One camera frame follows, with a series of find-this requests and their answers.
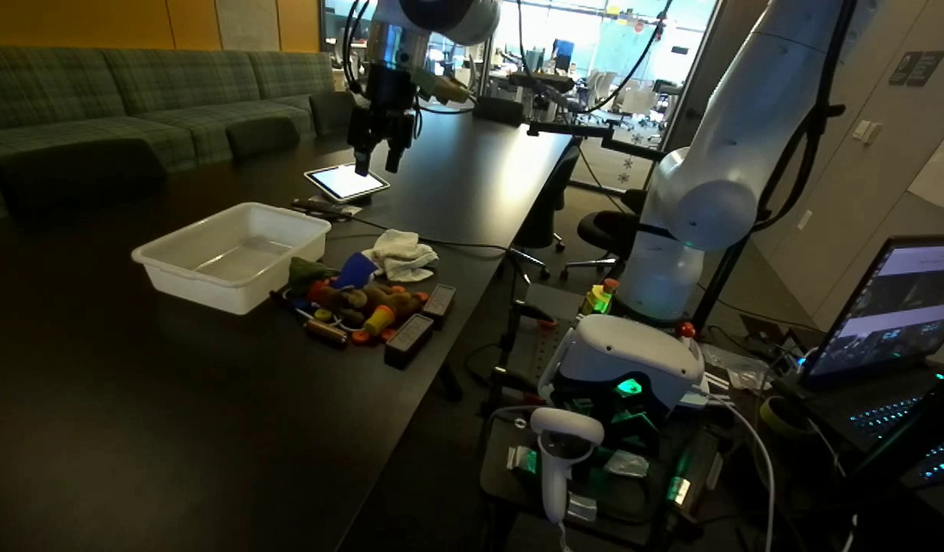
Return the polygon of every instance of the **black cable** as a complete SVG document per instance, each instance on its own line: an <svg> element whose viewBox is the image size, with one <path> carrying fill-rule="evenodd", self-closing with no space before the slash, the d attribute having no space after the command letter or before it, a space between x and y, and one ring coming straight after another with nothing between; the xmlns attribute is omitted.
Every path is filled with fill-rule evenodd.
<svg viewBox="0 0 944 552"><path fill-rule="evenodd" d="M342 77L345 77L345 87L351 89L351 93L359 93L359 83L355 83L355 77L351 77L351 17L355 17L355 9L360 9L360 4L359 0L351 0L350 4L350 13L345 13L345 20L342 20Z"/></svg>
<svg viewBox="0 0 944 552"><path fill-rule="evenodd" d="M359 20L360 20L360 16L368 13L368 7L370 7L370 0L351 0L351 4L359 4L359 13L355 13L355 17L350 20L350 46L351 46L351 37L355 37L355 30L359 30ZM360 83L355 80L355 67L350 64L350 83L345 83L351 93L360 93Z"/></svg>
<svg viewBox="0 0 944 552"><path fill-rule="evenodd" d="M783 206L780 206L775 215L770 215L765 220L754 225L754 231L765 231L765 227L772 227L775 220L780 220L780 217L801 202L801 195L802 195L802 189L806 189L806 183L808 183L808 176L812 176L812 166L816 166L816 155L817 155L817 142L820 142L820 134L825 134L825 130L827 130L827 118L829 118L829 89L834 89L834 77L837 77L843 39L846 39L846 30L850 30L850 20L853 20L855 7L859 7L859 0L843 0L843 7L841 7L837 29L834 29L834 33L829 33L827 55L825 55L825 64L820 64L820 77L817 77L817 89L816 89L816 103L812 103L812 111L806 113L806 120L802 120L802 127L801 127L801 130L806 131L806 148L802 148L802 160L801 160L798 182L793 182L788 200L783 200Z"/></svg>
<svg viewBox="0 0 944 552"><path fill-rule="evenodd" d="M576 111L576 107L571 107L566 97L562 97L562 93L554 95L547 87L540 87L540 83L537 83L537 77L534 77L534 70L530 70L530 64L528 64L528 46L525 46L525 0L515 0L515 7L518 7L518 50L520 50L520 67L525 67L528 80L534 83L534 89L541 93L544 97L554 97L554 103L564 103L564 107L571 107L571 111L576 111L576 113L594 113L594 111L602 111L608 100L614 100L614 97L628 87L628 80L636 75L636 67L651 59L653 46L659 43L659 33L661 33L661 29L664 29L664 17L668 17L670 4L674 4L674 0L664 0L661 13L659 13L655 20L653 20L653 33L651 33L647 46L645 46L645 53L635 59L635 64L628 67L628 75L619 80L619 87L617 87L611 95L605 95L602 100L594 100L594 107Z"/></svg>
<svg viewBox="0 0 944 552"><path fill-rule="evenodd" d="M780 182L780 176L783 176L791 155L798 152L798 148L801 148L801 142L802 142L802 134L806 134L806 120L808 120L808 113L806 113L802 124L791 131L791 139L788 139L788 144L783 144L783 150L780 150L780 155L775 160L775 170L772 170L765 188L759 189L756 206L765 206L765 202L772 200L772 193L775 193L775 188L777 188L777 182ZM777 215L764 217L764 213L759 213L759 220L754 220L754 231L770 227L765 220L772 220L772 217L777 220Z"/></svg>
<svg viewBox="0 0 944 552"><path fill-rule="evenodd" d="M614 100L614 97L628 87L628 80L635 77L635 70L651 59L653 46L659 43L659 33L661 33L661 29L664 29L664 17L668 17L670 4L674 4L674 0L664 0L661 13L655 16L653 37L647 39L645 53L635 59L635 64L630 64L630 70L623 77L623 83L619 83L608 97L602 97L594 107L588 107L586 113L602 111L608 100Z"/></svg>

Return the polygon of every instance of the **computer screen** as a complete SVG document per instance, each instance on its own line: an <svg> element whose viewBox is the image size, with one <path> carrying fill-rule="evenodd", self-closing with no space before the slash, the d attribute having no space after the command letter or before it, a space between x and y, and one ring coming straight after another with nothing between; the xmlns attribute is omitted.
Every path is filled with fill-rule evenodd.
<svg viewBox="0 0 944 552"><path fill-rule="evenodd" d="M806 383L918 365L944 342L944 236L889 238L802 368Z"/></svg>

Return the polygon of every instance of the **couch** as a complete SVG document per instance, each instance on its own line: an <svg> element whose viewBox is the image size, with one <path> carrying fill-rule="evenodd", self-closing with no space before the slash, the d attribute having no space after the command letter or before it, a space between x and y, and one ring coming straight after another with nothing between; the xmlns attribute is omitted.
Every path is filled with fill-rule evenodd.
<svg viewBox="0 0 944 552"><path fill-rule="evenodd" d="M341 118L313 113L330 95L328 55L0 46L0 155L143 139L182 171L231 160L233 124L290 118L299 144L337 134Z"/></svg>

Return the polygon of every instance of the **white bin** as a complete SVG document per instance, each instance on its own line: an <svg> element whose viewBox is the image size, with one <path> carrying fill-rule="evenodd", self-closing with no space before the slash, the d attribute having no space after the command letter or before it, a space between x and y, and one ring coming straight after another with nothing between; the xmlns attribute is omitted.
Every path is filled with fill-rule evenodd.
<svg viewBox="0 0 944 552"><path fill-rule="evenodd" d="M290 257L326 255L328 220L238 202L133 250L157 291L246 317L288 283Z"/></svg>

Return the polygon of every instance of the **wire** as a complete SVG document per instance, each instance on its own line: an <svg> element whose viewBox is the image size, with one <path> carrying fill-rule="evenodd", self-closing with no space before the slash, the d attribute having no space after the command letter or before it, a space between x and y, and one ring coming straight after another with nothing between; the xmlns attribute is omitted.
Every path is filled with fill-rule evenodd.
<svg viewBox="0 0 944 552"><path fill-rule="evenodd" d="M661 13L655 16L653 20L653 33L647 39L647 46L641 50L641 55L635 59L635 64L628 67L628 75L619 80L619 87L605 95L602 100L594 100L590 107L576 107L571 103L562 93L541 87L537 77L534 77L534 67L528 64L528 46L525 46L525 0L515 0L518 7L518 50L520 50L520 67L528 75L528 80L534 83L534 93L541 93L544 97L553 97L554 103L564 103L571 107L574 113L594 113L602 111L605 103L611 103L614 97L619 97L619 93L628 87L628 80L636 75L636 67L651 59L653 46L659 43L661 37L661 29L664 29L664 17L668 17L668 9L670 9L674 0L664 0Z"/></svg>
<svg viewBox="0 0 944 552"><path fill-rule="evenodd" d="M655 16L655 29L653 29L653 37L647 39L645 53L635 59L630 70L619 80L619 87L602 97L594 107L588 107L586 113L590 111L602 111L608 100L614 100L624 87L628 80L635 77L635 70L647 62L647 55L653 53L653 46L659 43L659 33L664 29L664 17L668 17L668 9L674 7L674 0L664 0L661 13Z"/></svg>
<svg viewBox="0 0 944 552"><path fill-rule="evenodd" d="M812 421L806 417L808 430L817 435L817 441L829 452L829 460L834 460L834 468L841 472L841 478L846 478L846 466L841 460L841 452L834 447L834 441L827 438L827 432Z"/></svg>
<svg viewBox="0 0 944 552"><path fill-rule="evenodd" d="M571 552L566 524L564 522L558 522L558 533L562 533L562 552Z"/></svg>
<svg viewBox="0 0 944 552"><path fill-rule="evenodd" d="M588 155L586 155L582 148L579 148L579 155L582 155L582 166L586 166L586 171L590 176L594 188L599 188L599 189L608 189L608 188L602 183L602 178L594 176L594 166L588 163ZM608 195L608 200L614 202L617 213L630 213L630 209L624 209L623 200L617 200L617 195Z"/></svg>
<svg viewBox="0 0 944 552"><path fill-rule="evenodd" d="M850 533L846 533L843 552L853 550L853 539L859 538L859 528L860 528L860 516L850 516Z"/></svg>
<svg viewBox="0 0 944 552"><path fill-rule="evenodd" d="M355 37L355 25L359 25L364 7L368 7L368 0L351 0L350 13L345 13L345 20L342 20L342 77L345 77L345 87L351 93L360 93L360 87L359 87L359 80L351 75L351 37Z"/></svg>
<svg viewBox="0 0 944 552"><path fill-rule="evenodd" d="M759 432L754 430L754 423L728 401L721 401L728 413L740 417L740 423L750 432L759 456L765 460L765 475L770 475L770 517L765 517L765 552L772 552L775 545L775 463L772 463L772 455L765 447L765 441L759 438Z"/></svg>
<svg viewBox="0 0 944 552"><path fill-rule="evenodd" d="M829 89L834 89L834 77L837 77L837 62L841 62L841 50L843 50L843 39L846 39L846 30L850 30L850 20L853 20L853 13L855 13L859 0L843 0L841 7L841 16L837 16L837 25L834 25L834 33L829 33L829 43L827 43L827 55L825 55L825 64L820 64L820 77L817 77L817 89L816 89L816 103L808 107L806 120L802 120L802 131L806 131L806 148L802 148L802 160L801 160L801 170L798 170L798 178L793 178L793 188L783 200L783 206L754 225L754 231L765 231L772 227L775 220L780 220L802 195L806 183L808 183L808 176L812 176L812 166L816 166L816 155L817 155L817 142L825 134L825 127L827 127L827 111L829 111ZM798 134L788 142L788 148L780 150L780 155L791 155L798 148Z"/></svg>

